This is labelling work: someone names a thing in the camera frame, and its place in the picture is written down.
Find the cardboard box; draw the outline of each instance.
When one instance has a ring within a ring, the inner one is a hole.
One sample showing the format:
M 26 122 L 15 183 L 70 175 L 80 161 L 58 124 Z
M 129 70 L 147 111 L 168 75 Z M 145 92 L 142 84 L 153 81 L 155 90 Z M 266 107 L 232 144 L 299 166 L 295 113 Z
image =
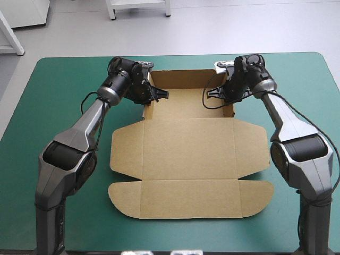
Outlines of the cardboard box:
M 119 211 L 134 218 L 242 218 L 270 202 L 271 183 L 239 180 L 269 166 L 266 131 L 232 118 L 232 105 L 202 106 L 202 89 L 214 74 L 152 72 L 150 82 L 168 90 L 169 100 L 146 106 L 144 121 L 113 133 L 111 168 L 141 180 L 109 187 Z M 210 87 L 223 79 L 216 75 Z

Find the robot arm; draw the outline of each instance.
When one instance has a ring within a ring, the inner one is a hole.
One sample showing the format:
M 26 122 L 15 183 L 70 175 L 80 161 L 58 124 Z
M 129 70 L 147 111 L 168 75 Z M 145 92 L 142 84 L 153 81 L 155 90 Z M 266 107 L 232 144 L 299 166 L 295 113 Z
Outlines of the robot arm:
M 241 101 L 254 95 L 261 99 L 275 125 L 271 158 L 289 186 L 300 193 L 297 252 L 310 255 L 332 253 L 328 248 L 333 151 L 318 130 L 301 121 L 277 94 L 277 84 L 265 68 L 261 55 L 237 57 L 226 65 L 223 86 L 208 91 L 208 97 Z
M 99 87 L 98 98 L 66 131 L 57 134 L 39 156 L 39 179 L 35 195 L 38 255 L 65 252 L 64 218 L 67 196 L 75 194 L 96 167 L 95 134 L 110 107 L 123 97 L 136 104 L 168 98 L 168 92 L 148 82 L 153 67 L 114 57 L 108 65 L 108 77 Z

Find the white cabinet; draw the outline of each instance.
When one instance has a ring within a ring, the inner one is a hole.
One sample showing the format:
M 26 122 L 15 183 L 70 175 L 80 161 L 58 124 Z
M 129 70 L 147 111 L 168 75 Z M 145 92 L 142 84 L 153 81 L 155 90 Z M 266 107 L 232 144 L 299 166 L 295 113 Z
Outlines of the white cabinet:
M 170 0 L 106 0 L 110 19 L 116 19 L 116 10 L 133 8 L 165 7 L 166 16 L 171 16 Z
M 0 10 L 11 28 L 46 23 L 49 0 L 0 0 Z

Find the green table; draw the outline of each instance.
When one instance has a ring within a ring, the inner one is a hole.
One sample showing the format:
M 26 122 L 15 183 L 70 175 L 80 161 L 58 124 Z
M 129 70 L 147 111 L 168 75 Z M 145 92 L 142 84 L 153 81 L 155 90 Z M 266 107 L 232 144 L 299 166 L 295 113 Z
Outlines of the green table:
M 214 61 L 236 55 L 139 56 L 152 61 L 155 70 L 206 69 Z M 314 120 L 340 145 L 340 94 L 318 53 L 264 54 L 278 91 Z M 38 155 L 43 147 L 80 116 L 84 96 L 106 77 L 110 57 L 41 59 L 19 101 L 0 142 L 0 249 L 36 246 L 34 194 Z M 271 203 L 245 219 L 138 220 L 120 213 L 111 203 L 108 186 L 130 177 L 109 167 L 112 132 L 141 120 L 143 107 L 124 99 L 105 118 L 97 169 L 73 197 L 67 199 L 66 248 L 69 250 L 173 250 L 291 252 L 298 247 L 296 224 L 299 196 L 287 186 L 278 170 L 249 176 L 275 186 Z M 274 126 L 262 102 L 249 98 L 236 105 L 236 118 L 264 126 L 268 138 Z M 333 182 L 338 175 L 334 164 Z M 340 192 L 334 194 L 330 247 L 338 241 Z

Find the black cable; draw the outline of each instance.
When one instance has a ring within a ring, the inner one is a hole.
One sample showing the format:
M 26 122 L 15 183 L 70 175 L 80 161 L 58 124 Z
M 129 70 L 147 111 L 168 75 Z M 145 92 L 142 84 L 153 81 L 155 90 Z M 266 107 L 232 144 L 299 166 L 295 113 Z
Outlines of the black cable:
M 93 95 L 93 94 L 96 94 L 98 95 L 97 92 L 93 91 L 93 92 L 90 92 L 86 95 L 86 97 L 84 98 L 84 100 L 81 102 L 80 104 L 80 111 L 81 111 L 81 114 L 84 114 L 84 111 L 83 111 L 83 104 L 85 103 L 85 101 L 89 98 L 89 96 Z
M 314 126 L 321 134 L 323 134 L 324 137 L 326 137 L 326 139 L 329 141 L 329 143 L 331 144 L 331 146 L 334 148 L 334 151 L 335 151 L 335 154 L 336 154 L 336 157 L 337 157 L 337 160 L 339 162 L 339 170 L 340 170 L 340 155 L 339 155 L 339 151 L 338 149 L 336 148 L 335 144 L 333 143 L 333 141 L 330 139 L 330 137 L 322 130 L 320 129 L 313 121 L 311 121 L 309 118 L 307 118 L 304 114 L 302 114 L 299 110 L 297 110 L 291 103 L 288 102 L 287 99 L 285 99 L 282 95 L 276 93 L 276 92 L 273 92 L 273 91 L 266 91 L 266 94 L 271 94 L 271 95 L 274 95 L 274 96 L 277 96 L 279 98 L 281 98 L 292 110 L 294 110 L 297 114 L 299 114 L 301 117 L 303 117 L 309 124 L 311 124 L 312 126 Z M 327 206 L 329 205 L 332 200 L 330 199 L 329 201 L 327 201 L 325 204 L 320 204 L 321 202 L 325 201 L 326 199 L 328 199 L 332 194 L 333 192 L 335 191 L 335 189 L 338 187 L 338 184 L 340 182 L 340 172 L 339 172 L 339 176 L 338 176 L 338 179 L 336 180 L 334 186 L 332 187 L 331 189 L 331 192 L 324 198 L 322 199 L 316 199 L 314 201 L 310 201 L 308 199 L 305 199 L 306 201 L 306 205 L 301 209 L 300 211 L 300 214 L 299 214 L 299 219 L 297 221 L 297 235 L 299 237 L 299 242 L 300 242 L 300 246 L 301 247 L 304 247 L 305 244 L 303 243 L 303 238 L 302 238 L 302 232 L 301 232 L 301 219 L 302 219 L 302 216 L 303 214 L 306 214 L 308 212 L 308 209 L 309 209 L 309 206 L 315 206 L 315 207 L 321 207 L 321 206 Z
M 276 91 L 257 91 L 253 94 L 249 94 L 245 97 L 242 97 L 240 99 L 237 99 L 237 100 L 234 100 L 234 101 L 231 101 L 231 102 L 228 102 L 226 104 L 223 104 L 221 106 L 217 106 L 217 107 L 207 107 L 205 105 L 205 102 L 204 102 L 204 95 L 205 95 L 205 91 L 206 89 L 208 88 L 208 86 L 210 85 L 211 81 L 213 80 L 213 78 L 216 76 L 217 74 L 215 74 L 213 77 L 210 78 L 210 80 L 208 81 L 206 87 L 204 88 L 203 90 L 203 94 L 202 94 L 202 104 L 203 106 L 206 108 L 206 109 L 219 109 L 221 107 L 224 107 L 224 106 L 228 106 L 230 104 L 233 104 L 233 103 L 236 103 L 236 102 L 240 102 L 250 96 L 253 96 L 254 94 L 257 94 L 257 93 L 263 93 L 262 95 L 262 98 L 264 95 L 266 94 L 271 94 L 271 95 L 274 95 L 276 97 L 279 97 L 281 98 L 293 111 L 295 111 L 297 114 L 299 114 L 301 117 L 303 117 L 309 124 L 311 124 L 312 126 L 314 126 L 328 141 L 329 143 L 331 144 L 331 146 L 334 148 L 334 151 L 336 153 L 336 157 L 337 157 L 337 160 L 338 160 L 338 163 L 339 163 L 339 176 L 338 176 L 338 179 L 336 180 L 334 186 L 332 187 L 331 189 L 331 192 L 323 197 L 322 199 L 316 199 L 314 201 L 310 201 L 308 199 L 306 199 L 303 194 L 301 194 L 304 198 L 304 200 L 306 201 L 306 204 L 303 206 L 303 208 L 301 209 L 300 213 L 299 213 L 299 218 L 298 218 L 298 221 L 297 221 L 297 235 L 299 237 L 299 244 L 300 244 L 300 247 L 304 247 L 304 243 L 303 243 L 303 238 L 302 238 L 302 232 L 301 232 L 301 221 L 302 221 L 302 217 L 305 216 L 308 212 L 308 209 L 309 209 L 309 206 L 315 206 L 315 207 L 321 207 L 321 206 L 327 206 L 329 205 L 331 202 L 332 202 L 332 199 L 329 199 L 329 201 L 326 201 L 332 194 L 333 192 L 335 191 L 335 189 L 338 187 L 339 183 L 340 183 L 340 154 L 339 154 L 339 151 L 338 149 L 336 148 L 335 144 L 333 143 L 333 141 L 330 139 L 330 137 L 321 129 L 319 128 L 313 121 L 311 121 L 309 118 L 307 118 L 304 114 L 302 114 L 299 110 L 297 110 L 291 103 L 288 102 L 287 99 L 285 99 L 282 95 L 278 94 Z
M 209 79 L 209 81 L 208 81 L 208 83 L 207 83 L 207 85 L 206 85 L 206 87 L 203 89 L 203 93 L 202 93 L 202 104 L 203 104 L 203 106 L 206 108 L 206 109 L 209 109 L 209 110 L 216 110 L 216 109 L 220 109 L 220 108 L 222 108 L 222 107 L 225 107 L 225 106 L 228 106 L 228 105 L 231 105 L 231 104 L 233 104 L 233 103 L 238 103 L 238 102 L 241 102 L 242 100 L 244 100 L 244 99 L 246 99 L 246 98 L 248 98 L 248 97 L 250 97 L 250 96 L 252 96 L 252 95 L 254 95 L 254 94 L 257 94 L 257 93 L 260 93 L 260 92 L 263 92 L 263 91 L 259 91 L 259 92 L 256 92 L 256 93 L 254 93 L 254 94 L 249 94 L 249 95 L 247 95 L 247 96 L 244 96 L 244 97 L 242 97 L 242 98 L 240 98 L 240 99 L 236 99 L 236 100 L 233 100 L 233 101 L 230 101 L 230 102 L 227 102 L 227 103 L 225 103 L 225 104 L 223 104 L 223 105 L 220 105 L 220 106 L 216 106 L 216 107 L 209 107 L 209 106 L 207 106 L 206 104 L 205 104 L 205 102 L 204 102 L 204 96 L 205 96 L 205 93 L 206 93 L 206 90 L 207 90 L 207 88 L 209 87 L 209 85 L 210 85 L 210 83 L 212 82 L 212 80 L 214 79 L 214 77 L 217 75 L 217 73 L 216 74 L 214 74 L 210 79 Z
M 103 125 L 104 125 L 104 115 L 105 115 L 105 102 L 102 100 L 102 105 L 101 105 L 101 113 L 100 113 L 100 125 L 99 125 L 99 131 L 98 131 L 98 136 L 97 136 L 97 141 L 96 144 L 93 148 L 93 151 L 91 153 L 91 157 L 88 161 L 88 163 L 91 162 L 91 160 L 94 158 L 95 153 L 97 151 L 98 145 L 99 145 L 99 140 L 100 140 L 100 136 L 101 136 L 101 131 L 103 129 Z
M 272 94 L 274 96 L 277 96 L 279 98 L 281 98 L 292 110 L 294 110 L 297 114 L 299 114 L 301 117 L 303 117 L 309 124 L 311 124 L 312 126 L 314 126 L 321 134 L 324 135 L 324 137 L 326 137 L 326 139 L 329 141 L 329 143 L 331 144 L 331 146 L 334 148 L 334 151 L 335 151 L 335 154 L 336 154 L 336 157 L 338 159 L 338 162 L 339 162 L 339 168 L 340 168 L 340 155 L 339 155 L 339 151 L 338 149 L 336 148 L 335 144 L 333 143 L 333 141 L 330 139 L 330 137 L 323 131 L 321 130 L 316 124 L 314 124 L 314 122 L 312 122 L 309 118 L 307 118 L 304 114 L 302 114 L 300 111 L 298 111 L 294 106 L 292 106 L 292 104 L 290 104 L 287 99 L 285 99 L 283 96 L 281 96 L 280 94 L 276 93 L 276 92 L 273 92 L 273 91 L 266 91 L 267 94 Z M 331 193 L 326 196 L 325 198 L 323 198 L 322 200 L 328 198 L 334 191 L 335 189 L 338 187 L 339 185 L 339 182 L 340 182 L 340 173 L 339 173 L 339 177 L 338 179 L 336 180 L 332 190 L 331 190 Z
M 87 163 L 86 163 L 85 168 L 86 168 L 87 165 L 93 160 L 93 158 L 94 158 L 94 156 L 95 156 L 95 154 L 96 154 L 96 151 L 97 151 L 97 149 L 98 149 L 99 140 L 100 140 L 100 136 L 101 136 L 101 131 L 102 131 L 103 125 L 104 125 L 105 103 L 108 104 L 107 99 L 101 98 L 97 92 L 95 92 L 95 91 L 90 92 L 90 93 L 88 93 L 88 94 L 86 95 L 86 97 L 84 98 L 84 100 L 81 102 L 81 105 L 80 105 L 81 114 L 84 114 L 84 112 L 83 112 L 83 104 L 84 104 L 85 101 L 89 98 L 89 96 L 91 96 L 91 95 L 93 95 L 93 94 L 97 94 L 97 95 L 98 95 L 97 99 L 101 100 L 101 101 L 103 102 L 103 104 L 101 105 L 100 125 L 99 125 L 99 131 L 98 131 L 98 136 L 97 136 L 96 144 L 95 144 L 95 146 L 94 146 L 94 148 L 93 148 L 93 151 L 92 151 L 92 153 L 91 153 L 90 159 L 89 159 L 89 160 L 87 161 Z

